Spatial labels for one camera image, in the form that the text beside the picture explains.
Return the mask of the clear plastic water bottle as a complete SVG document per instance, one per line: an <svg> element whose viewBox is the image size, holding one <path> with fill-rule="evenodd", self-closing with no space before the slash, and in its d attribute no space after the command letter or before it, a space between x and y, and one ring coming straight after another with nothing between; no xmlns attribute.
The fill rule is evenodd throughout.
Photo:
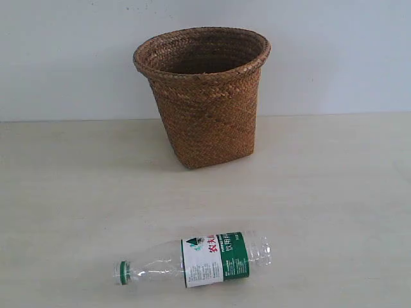
<svg viewBox="0 0 411 308"><path fill-rule="evenodd" d="M117 285L170 279L186 288L248 278L272 262L267 237L251 231L182 238L137 252L114 266Z"/></svg>

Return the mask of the brown woven wicker basket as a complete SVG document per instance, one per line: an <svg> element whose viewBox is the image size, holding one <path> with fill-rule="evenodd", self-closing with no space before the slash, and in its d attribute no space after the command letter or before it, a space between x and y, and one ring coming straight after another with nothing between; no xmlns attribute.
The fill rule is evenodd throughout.
<svg viewBox="0 0 411 308"><path fill-rule="evenodd" d="M166 135L188 169L254 152L261 68L271 51L259 33L197 27L163 33L134 52Z"/></svg>

